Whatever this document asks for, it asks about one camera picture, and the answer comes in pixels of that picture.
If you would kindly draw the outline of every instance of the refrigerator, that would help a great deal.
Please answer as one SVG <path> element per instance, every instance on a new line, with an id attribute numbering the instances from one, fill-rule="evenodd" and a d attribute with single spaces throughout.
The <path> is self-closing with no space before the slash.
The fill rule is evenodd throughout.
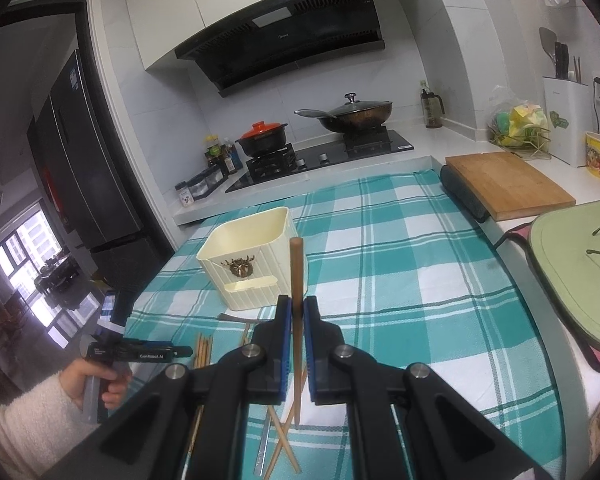
<path id="1" fill-rule="evenodd" d="M 173 251 L 160 246 L 130 199 L 96 122 L 81 69 L 75 50 L 36 121 L 36 166 L 42 168 L 41 179 L 63 224 L 75 229 L 106 281 L 117 290 L 138 293 Z"/>

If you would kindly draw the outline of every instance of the gas stove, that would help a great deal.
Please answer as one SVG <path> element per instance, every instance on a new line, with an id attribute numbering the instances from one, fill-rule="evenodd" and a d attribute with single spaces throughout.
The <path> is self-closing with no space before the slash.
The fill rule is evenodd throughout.
<path id="1" fill-rule="evenodd" d="M 225 192 L 350 160 L 412 149 L 413 145 L 410 142 L 404 140 L 395 130 L 387 130 L 385 126 L 360 132 L 355 136 L 343 136 L 340 140 L 303 150 L 294 150 L 291 144 L 287 144 L 281 150 L 247 160 L 248 172 Z"/>

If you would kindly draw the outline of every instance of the black range hood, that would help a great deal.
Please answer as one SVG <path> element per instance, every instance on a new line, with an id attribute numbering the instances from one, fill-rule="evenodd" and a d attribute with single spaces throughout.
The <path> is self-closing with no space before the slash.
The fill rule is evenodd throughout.
<path id="1" fill-rule="evenodd" d="M 381 50 L 373 0 L 263 0 L 175 49 L 226 96 L 254 82 L 346 54 Z"/>

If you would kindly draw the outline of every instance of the tablecloth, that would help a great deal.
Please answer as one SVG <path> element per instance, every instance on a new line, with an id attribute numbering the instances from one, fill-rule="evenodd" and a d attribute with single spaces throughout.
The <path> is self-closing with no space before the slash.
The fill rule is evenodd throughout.
<path id="1" fill-rule="evenodd" d="M 291 210 L 304 238 L 308 294 L 347 343 L 389 365 L 430 364 L 559 478 L 562 413 L 538 331 L 480 227 L 433 171 L 360 178 L 207 219 L 140 295 L 126 335 L 194 346 L 199 332 L 212 334 L 212 362 L 237 347 L 244 325 L 217 319 L 226 307 L 196 253 L 216 226 L 277 206 Z M 273 311 L 226 312 L 269 318 Z M 139 367 L 132 389 L 157 372 Z M 290 388 L 281 417 L 292 399 Z M 244 478 L 253 477 L 264 416 L 263 406 L 250 407 Z M 277 440 L 273 428 L 270 439 Z M 302 474 L 282 454 L 273 478 L 352 478 L 344 406 L 314 406 L 305 387 L 301 425 L 289 440 Z"/>

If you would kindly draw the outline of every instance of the white fleece sleeve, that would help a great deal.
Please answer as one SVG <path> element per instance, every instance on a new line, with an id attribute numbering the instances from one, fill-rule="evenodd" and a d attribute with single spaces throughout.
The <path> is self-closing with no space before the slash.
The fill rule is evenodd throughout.
<path id="1" fill-rule="evenodd" d="M 0 462 L 14 478 L 37 478 L 96 427 L 80 420 L 80 410 L 52 375 L 0 406 Z"/>

